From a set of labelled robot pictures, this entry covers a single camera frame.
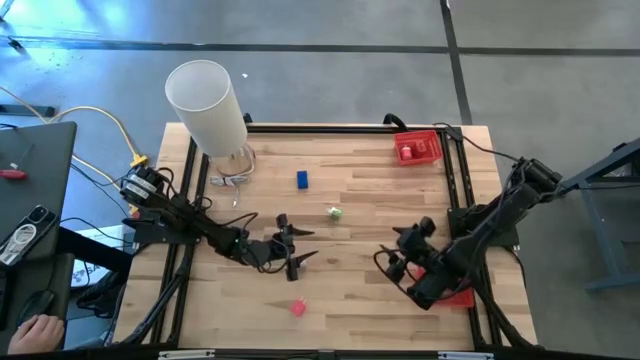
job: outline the wood grain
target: wood grain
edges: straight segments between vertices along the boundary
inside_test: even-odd
[[[464,133],[492,148],[487,127],[467,126]],[[284,274],[258,274],[198,245],[184,313],[180,345],[216,348],[333,348],[396,350],[466,350],[472,348],[465,309],[434,306],[425,312],[405,298],[377,270],[372,254],[379,244],[392,247],[392,226],[410,226],[432,217],[437,231],[431,242],[448,242],[449,208],[442,161],[399,167],[391,135],[250,134],[257,166],[251,183],[240,189],[233,209],[233,190],[207,185],[213,199],[208,215],[223,222],[250,211],[260,216],[248,229],[262,240],[276,231],[275,217],[287,213],[296,227],[315,231],[300,238],[296,252],[319,250],[308,260],[300,280]],[[189,134],[181,123],[167,124],[157,166],[181,174]],[[474,194],[487,202],[501,189],[492,155],[465,144]],[[458,184],[459,168],[454,155]],[[199,160],[192,178],[193,198]],[[309,189],[296,188],[296,172],[306,170]],[[178,187],[181,176],[176,176]],[[464,196],[460,192],[461,204]],[[344,215],[333,221],[326,209]],[[167,246],[153,245],[134,259],[115,339],[126,337],[158,295]],[[488,265],[496,301],[530,341],[535,333],[520,269],[502,249],[490,249]],[[301,318],[288,310],[305,297]],[[167,335],[173,314],[170,304]],[[486,316],[483,334],[489,339]]]

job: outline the white lampshade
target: white lampshade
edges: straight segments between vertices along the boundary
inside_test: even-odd
[[[167,78],[165,92],[205,154],[225,157],[242,148],[247,128],[229,73],[220,64],[195,60],[178,66]]]

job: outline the concrete floor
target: concrete floor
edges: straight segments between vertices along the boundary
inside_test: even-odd
[[[437,0],[52,3],[15,0],[4,33],[189,43],[447,44]],[[640,46],[640,2],[633,0],[450,0],[450,6],[460,46]],[[38,105],[103,107],[151,155],[164,124],[178,120],[164,97],[166,76],[201,58],[227,67],[240,105],[254,121],[379,123],[394,112],[408,123],[460,124],[448,55],[61,49],[28,54],[0,48],[0,84]],[[638,137],[640,58],[463,56],[461,62],[473,123],[490,126],[500,151],[536,157],[569,177]],[[93,113],[68,120],[79,125],[78,154],[113,176],[127,171],[130,155],[111,122]],[[98,136],[109,140],[97,143]],[[101,162],[104,155],[113,160]],[[503,177],[509,165],[499,160]],[[98,226],[121,218],[113,203],[74,173],[63,212],[70,216]],[[534,209],[519,233],[540,343],[637,357],[640,287],[596,295],[583,290],[605,271],[579,196]],[[86,323],[77,328],[85,331]]]

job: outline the blue block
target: blue block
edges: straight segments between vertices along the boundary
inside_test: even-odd
[[[309,188],[309,179],[306,171],[298,171],[298,189]]]

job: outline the glass base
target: glass base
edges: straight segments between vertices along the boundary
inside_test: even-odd
[[[230,156],[212,158],[211,163],[220,175],[238,176],[253,172],[256,154],[249,144],[244,144],[240,150]]]

